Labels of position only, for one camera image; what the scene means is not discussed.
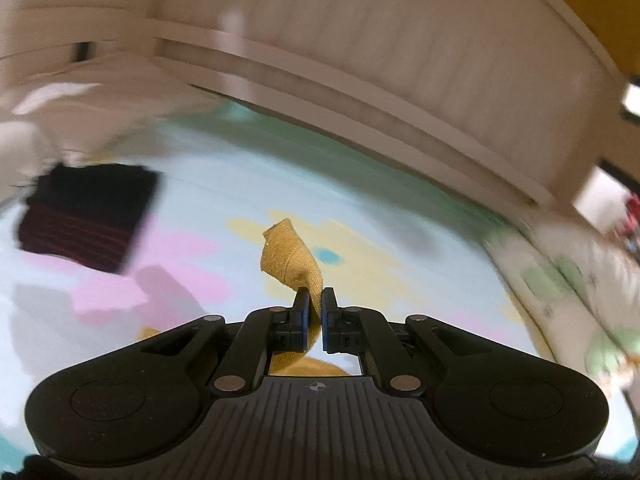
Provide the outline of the floral bed sheet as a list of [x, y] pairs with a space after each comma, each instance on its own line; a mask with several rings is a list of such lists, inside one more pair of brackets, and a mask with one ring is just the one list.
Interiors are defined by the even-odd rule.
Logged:
[[57, 370], [218, 313], [286, 306], [260, 268], [290, 220], [344, 306], [425, 313], [544, 355], [484, 243], [506, 220], [320, 133], [238, 103], [128, 133], [98, 162], [155, 170], [160, 187], [119, 274], [23, 252], [25, 204], [1, 207], [1, 466], [34, 446], [24, 404]]

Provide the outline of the floral rolled duvet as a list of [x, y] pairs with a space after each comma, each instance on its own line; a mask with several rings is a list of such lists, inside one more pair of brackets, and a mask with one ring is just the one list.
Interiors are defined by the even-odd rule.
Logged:
[[485, 248], [555, 362], [625, 390], [639, 375], [639, 266], [571, 224], [502, 228]]

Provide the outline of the cream pillow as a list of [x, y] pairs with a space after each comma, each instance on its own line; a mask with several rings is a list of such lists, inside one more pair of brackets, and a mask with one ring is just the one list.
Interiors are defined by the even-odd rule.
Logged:
[[79, 162], [148, 122], [220, 104], [133, 53], [35, 76], [1, 95], [1, 201], [57, 162]]

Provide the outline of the dark folded striped garment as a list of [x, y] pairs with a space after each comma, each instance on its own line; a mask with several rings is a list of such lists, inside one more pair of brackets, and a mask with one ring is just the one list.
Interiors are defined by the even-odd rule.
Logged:
[[142, 166], [58, 164], [26, 198], [18, 244], [119, 274], [159, 185], [160, 174]]

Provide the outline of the mustard yellow knit garment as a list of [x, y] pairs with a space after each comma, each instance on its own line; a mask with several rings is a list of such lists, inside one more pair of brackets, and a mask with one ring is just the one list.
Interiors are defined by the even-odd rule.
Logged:
[[[262, 233], [265, 239], [260, 270], [282, 285], [297, 292], [301, 287], [310, 293], [308, 344], [312, 347], [321, 335], [321, 270], [290, 219], [283, 219]], [[307, 356], [308, 351], [288, 351], [276, 354], [270, 364], [270, 374], [276, 376], [347, 376], [334, 364]]]

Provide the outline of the cream wooden headboard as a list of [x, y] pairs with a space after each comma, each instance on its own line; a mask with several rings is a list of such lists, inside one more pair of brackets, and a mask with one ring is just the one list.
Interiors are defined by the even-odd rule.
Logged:
[[1, 91], [119, 53], [495, 210], [568, 202], [624, 84], [563, 0], [1, 0]]

